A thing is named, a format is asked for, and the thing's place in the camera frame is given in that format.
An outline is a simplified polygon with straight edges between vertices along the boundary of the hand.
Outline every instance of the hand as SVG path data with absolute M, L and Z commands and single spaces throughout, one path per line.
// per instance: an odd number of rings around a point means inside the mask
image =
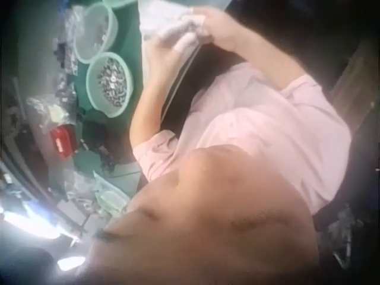
M 170 84 L 181 67 L 185 51 L 196 41 L 194 33 L 187 33 L 175 41 L 171 31 L 163 31 L 161 35 L 149 40 L 146 47 L 149 81 Z
M 205 16 L 203 27 L 218 47 L 237 53 L 243 45 L 246 28 L 223 11 L 212 7 L 194 7 L 193 14 Z

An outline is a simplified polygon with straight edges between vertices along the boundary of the person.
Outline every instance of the person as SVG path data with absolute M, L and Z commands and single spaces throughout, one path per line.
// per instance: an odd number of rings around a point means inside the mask
M 129 139 L 150 183 L 97 234 L 78 279 L 311 284 L 312 215 L 340 186 L 349 129 L 289 55 L 222 11 L 193 13 L 214 45 L 247 62 L 197 94 L 176 138 L 160 124 L 182 55 L 159 37 L 148 42 L 150 76 Z

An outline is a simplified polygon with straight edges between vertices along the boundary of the pink shirt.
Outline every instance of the pink shirt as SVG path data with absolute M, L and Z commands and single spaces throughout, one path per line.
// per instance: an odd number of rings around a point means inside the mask
M 151 181 L 196 148 L 233 144 L 251 155 L 260 151 L 315 214 L 338 191 L 350 143 L 347 125 L 312 77 L 301 76 L 278 91 L 244 63 L 195 96 L 179 139 L 162 131 L 134 155 Z

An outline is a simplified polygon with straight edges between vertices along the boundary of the fluorescent light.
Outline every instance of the fluorescent light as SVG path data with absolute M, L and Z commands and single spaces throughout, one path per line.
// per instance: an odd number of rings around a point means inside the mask
M 41 217 L 27 218 L 16 213 L 4 212 L 4 220 L 40 238 L 56 239 L 61 235 L 55 227 Z
M 73 256 L 69 258 L 60 259 L 57 264 L 62 271 L 68 271 L 81 266 L 86 261 L 84 256 Z

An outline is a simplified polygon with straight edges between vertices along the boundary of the green bowl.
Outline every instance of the green bowl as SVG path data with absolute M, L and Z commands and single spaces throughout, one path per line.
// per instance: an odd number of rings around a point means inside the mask
M 95 39 L 99 24 L 102 19 L 108 17 L 106 37 L 99 49 L 95 47 Z M 104 3 L 91 5 L 84 13 L 83 25 L 79 25 L 75 31 L 74 52 L 78 60 L 84 64 L 100 53 L 108 50 L 116 39 L 118 33 L 118 19 L 112 9 Z
M 110 6 L 113 9 L 122 8 L 125 5 L 137 2 L 137 0 L 103 0 L 103 3 Z
M 103 90 L 99 84 L 99 80 L 97 78 L 102 68 L 106 65 L 108 58 L 113 58 L 114 60 L 118 61 L 125 73 L 126 96 L 121 107 L 115 107 L 105 98 Z M 101 53 L 91 60 L 90 66 L 87 70 L 85 87 L 87 90 L 88 98 L 90 99 L 90 102 L 93 105 L 94 109 L 103 112 L 108 118 L 115 118 L 124 112 L 134 89 L 132 74 L 128 66 L 120 56 L 112 52 Z

